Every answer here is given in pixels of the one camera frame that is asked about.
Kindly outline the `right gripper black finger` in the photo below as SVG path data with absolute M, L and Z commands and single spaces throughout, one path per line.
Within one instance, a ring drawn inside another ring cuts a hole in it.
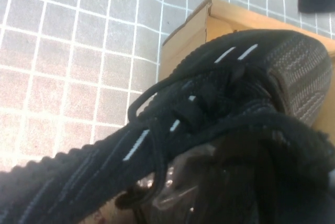
M 225 223 L 334 223 L 332 143 L 226 137 Z

